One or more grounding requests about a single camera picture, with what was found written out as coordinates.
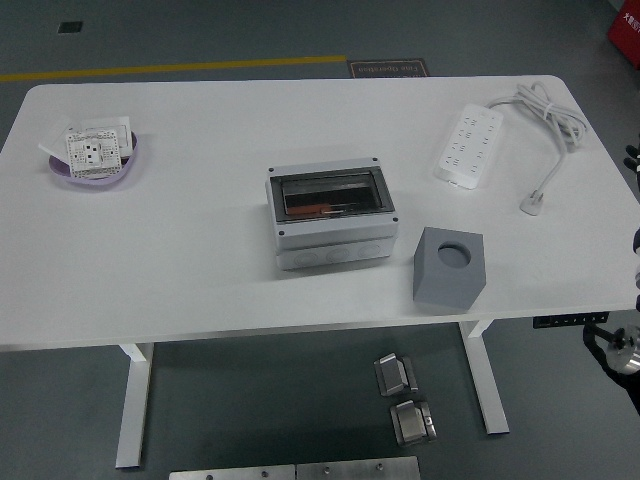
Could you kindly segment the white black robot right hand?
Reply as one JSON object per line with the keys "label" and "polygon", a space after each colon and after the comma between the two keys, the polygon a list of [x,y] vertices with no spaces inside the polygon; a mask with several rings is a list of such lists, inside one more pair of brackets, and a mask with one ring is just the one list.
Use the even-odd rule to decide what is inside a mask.
{"label": "white black robot right hand", "polygon": [[[624,165],[635,173],[636,183],[640,183],[640,173],[639,173],[639,147],[633,145],[627,145],[625,148],[627,157],[624,159]],[[640,229],[637,229],[632,243],[632,249],[636,256],[639,256],[639,247],[640,247]],[[640,287],[640,276],[639,276],[639,268],[636,268],[634,282],[636,288]]]}

